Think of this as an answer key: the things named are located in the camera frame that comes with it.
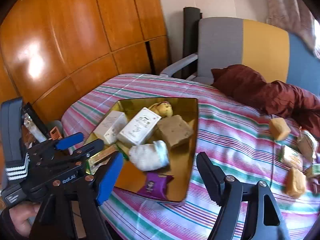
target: red pillow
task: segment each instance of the red pillow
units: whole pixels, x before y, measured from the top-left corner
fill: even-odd
[[[245,65],[211,70],[216,87],[227,96],[266,114],[292,117],[320,137],[320,100],[311,92],[279,80],[267,83],[260,73]]]

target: human hand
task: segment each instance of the human hand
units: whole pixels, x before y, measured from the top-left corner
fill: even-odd
[[[28,220],[35,217],[40,209],[40,204],[23,202],[9,209],[10,217],[16,231],[28,237],[31,232],[31,224]]]

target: white product box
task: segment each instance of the white product box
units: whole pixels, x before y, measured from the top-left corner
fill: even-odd
[[[117,134],[128,123],[123,112],[111,111],[105,119],[97,126],[93,133],[105,144],[110,145],[116,142]]]
[[[144,107],[117,135],[119,141],[129,145],[140,145],[151,136],[161,116]]]

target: curtain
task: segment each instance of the curtain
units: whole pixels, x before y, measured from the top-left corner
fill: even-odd
[[[267,23],[298,35],[320,59],[320,46],[315,34],[318,22],[305,3],[302,0],[268,0],[268,6]]]

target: wooden panel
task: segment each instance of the wooden panel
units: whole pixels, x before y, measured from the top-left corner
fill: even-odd
[[[68,73],[110,51],[96,0],[48,0],[48,6]]]
[[[66,76],[47,0],[18,0],[0,31],[4,62],[25,101],[33,103]]]
[[[17,92],[4,69],[4,64],[0,53],[0,105],[2,102],[16,98],[17,96]]]
[[[73,74],[74,82],[80,96],[84,96],[97,86],[118,75],[118,70],[111,55],[90,63],[84,69]]]
[[[134,0],[98,0],[98,4],[111,50],[142,41]]]
[[[79,98],[71,78],[68,78],[44,98],[37,100],[33,108],[40,119],[47,123],[61,119],[64,112]]]
[[[162,70],[168,66],[168,41],[167,36],[162,36],[149,41],[153,63],[156,74],[159,75]]]
[[[151,73],[146,45],[140,43],[113,54],[120,74]]]
[[[160,0],[135,0],[145,40],[166,35]]]

